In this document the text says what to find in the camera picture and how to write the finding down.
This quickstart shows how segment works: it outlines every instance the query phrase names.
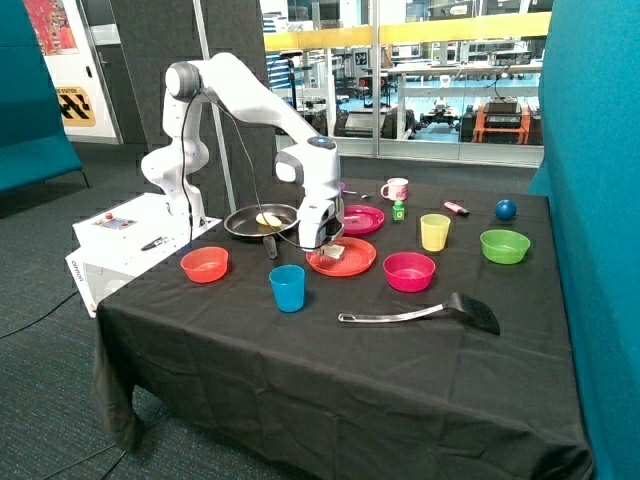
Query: red plate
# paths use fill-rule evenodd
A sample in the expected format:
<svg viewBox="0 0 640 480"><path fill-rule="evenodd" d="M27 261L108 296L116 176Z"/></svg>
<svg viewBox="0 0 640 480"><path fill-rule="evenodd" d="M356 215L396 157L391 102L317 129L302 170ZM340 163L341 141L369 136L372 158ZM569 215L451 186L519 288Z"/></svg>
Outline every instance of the red plate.
<svg viewBox="0 0 640 480"><path fill-rule="evenodd" d="M376 258L373 245L359 238L342 237L334 245L344 247L340 259L309 252L307 262L311 268L329 277L350 277L364 272Z"/></svg>

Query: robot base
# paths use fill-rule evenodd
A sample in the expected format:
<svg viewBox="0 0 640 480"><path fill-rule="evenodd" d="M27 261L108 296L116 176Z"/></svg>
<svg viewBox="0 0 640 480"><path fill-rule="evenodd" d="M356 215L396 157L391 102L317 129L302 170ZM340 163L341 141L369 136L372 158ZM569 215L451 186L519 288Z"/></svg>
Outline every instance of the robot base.
<svg viewBox="0 0 640 480"><path fill-rule="evenodd" d="M172 220L167 197L145 193L73 225L80 248L66 261L90 317L100 301L188 243ZM220 222L207 218L193 238Z"/></svg>

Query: black tablecloth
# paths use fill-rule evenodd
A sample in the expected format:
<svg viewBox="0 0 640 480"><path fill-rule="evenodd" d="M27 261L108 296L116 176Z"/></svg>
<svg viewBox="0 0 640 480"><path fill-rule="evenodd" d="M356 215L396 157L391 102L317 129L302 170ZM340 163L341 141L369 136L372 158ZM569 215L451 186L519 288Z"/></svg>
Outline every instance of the black tablecloth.
<svg viewBox="0 0 640 480"><path fill-rule="evenodd" d="M351 181L349 190L382 183ZM362 238L377 249L366 272L330 278L304 253L279 242L232 239L222 226L194 242L230 252L220 281L197 285L180 268L185 251L134 280L98 307L94 394L105 429L135 448L142 432L131 407L135 385L182 418L218 428L270 460L322 478L587 478L593 460L578 401L571 345L546 198L510 195L518 214L496 219L504 195L410 186L406 220L391 202L367 204L387 216ZM274 187L262 199L296 206L299 191ZM471 211L444 210L454 201ZM419 218L451 216L447 247L420 247ZM479 236L508 228L531 248L517 265L486 260ZM428 254L437 269L419 293L393 290L383 260L397 251ZM307 272L306 304L275 306L268 274L280 264ZM354 326L340 312L400 313L463 292L487 303L501 336L436 320Z"/></svg>

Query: pink marker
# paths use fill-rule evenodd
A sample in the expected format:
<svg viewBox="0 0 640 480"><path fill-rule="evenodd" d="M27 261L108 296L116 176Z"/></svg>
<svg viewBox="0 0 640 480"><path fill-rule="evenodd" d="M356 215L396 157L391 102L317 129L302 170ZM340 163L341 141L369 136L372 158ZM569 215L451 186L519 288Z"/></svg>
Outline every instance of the pink marker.
<svg viewBox="0 0 640 480"><path fill-rule="evenodd" d="M445 202L444 203L444 208L451 210L452 212L454 212L456 215L460 215L462 217L467 217L469 215L469 210L461 207L458 204L455 204L453 202Z"/></svg>

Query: yellow cup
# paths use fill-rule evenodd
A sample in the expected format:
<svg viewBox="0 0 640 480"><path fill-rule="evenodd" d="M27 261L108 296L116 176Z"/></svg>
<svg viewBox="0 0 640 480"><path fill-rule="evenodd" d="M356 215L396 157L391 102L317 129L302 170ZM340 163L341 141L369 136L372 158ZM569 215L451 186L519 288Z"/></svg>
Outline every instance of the yellow cup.
<svg viewBox="0 0 640 480"><path fill-rule="evenodd" d="M422 248L430 252L439 252L444 248L449 233L451 219L445 215L431 213L420 218Z"/></svg>

